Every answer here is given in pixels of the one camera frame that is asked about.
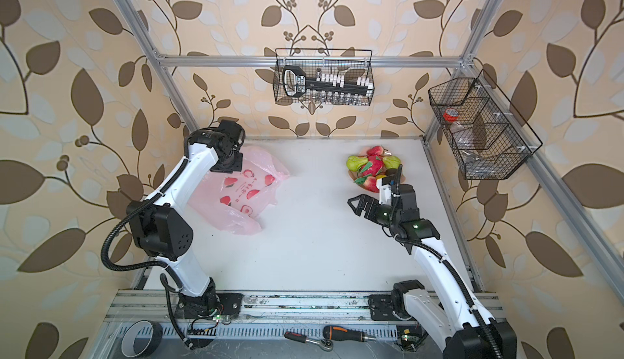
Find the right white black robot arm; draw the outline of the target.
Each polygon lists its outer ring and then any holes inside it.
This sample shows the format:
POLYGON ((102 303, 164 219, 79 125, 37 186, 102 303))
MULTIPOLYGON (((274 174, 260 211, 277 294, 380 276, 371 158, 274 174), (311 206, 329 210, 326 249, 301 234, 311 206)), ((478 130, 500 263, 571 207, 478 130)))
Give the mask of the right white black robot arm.
POLYGON ((434 304, 417 280, 395 284, 396 318, 413 318, 445 358, 515 358, 518 339, 508 322, 499 322, 480 302, 452 263, 440 233, 424 219, 411 185, 393 181, 380 196, 361 194, 348 201, 358 217, 389 231, 422 268, 439 299, 434 304))

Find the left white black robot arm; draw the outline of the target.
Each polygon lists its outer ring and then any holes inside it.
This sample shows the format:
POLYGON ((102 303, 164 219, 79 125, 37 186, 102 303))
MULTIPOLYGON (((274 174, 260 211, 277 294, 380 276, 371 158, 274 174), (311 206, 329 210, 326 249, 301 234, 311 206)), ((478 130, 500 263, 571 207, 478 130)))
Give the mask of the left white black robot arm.
POLYGON ((100 258, 110 271, 162 268, 159 279, 167 295, 168 316, 175 333, 190 350, 197 346, 175 320, 170 296, 177 295, 181 304, 197 312, 198 318, 222 314, 224 307, 216 294, 214 279, 203 271, 191 250, 194 232, 181 212, 207 173, 241 171, 244 142, 245 129, 232 120, 190 133, 185 138, 182 159, 172 173, 145 200, 128 205, 125 217, 102 245, 100 258), (134 244, 149 256, 149 261, 131 265, 112 261, 112 241, 125 226, 130 227, 134 244))

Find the peach scalloped plastic plate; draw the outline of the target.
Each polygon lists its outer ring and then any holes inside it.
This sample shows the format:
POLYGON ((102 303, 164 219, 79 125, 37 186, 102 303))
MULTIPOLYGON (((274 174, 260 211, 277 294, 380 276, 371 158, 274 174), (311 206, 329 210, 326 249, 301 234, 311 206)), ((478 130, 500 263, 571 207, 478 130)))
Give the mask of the peach scalloped plastic plate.
POLYGON ((383 146, 374 146, 363 155, 351 155, 346 167, 353 182, 368 192, 378 193, 378 180, 395 176, 402 161, 383 146))

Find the pink plastic bag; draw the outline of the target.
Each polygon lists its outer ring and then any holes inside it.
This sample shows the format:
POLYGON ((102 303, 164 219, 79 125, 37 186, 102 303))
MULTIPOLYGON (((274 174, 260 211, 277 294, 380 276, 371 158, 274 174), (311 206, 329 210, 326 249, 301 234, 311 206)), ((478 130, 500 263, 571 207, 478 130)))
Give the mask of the pink plastic bag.
POLYGON ((242 153, 240 172, 207 173, 188 204, 212 227, 251 236, 261 232, 258 216, 277 204, 277 189, 290 173, 263 148, 245 147, 242 153))

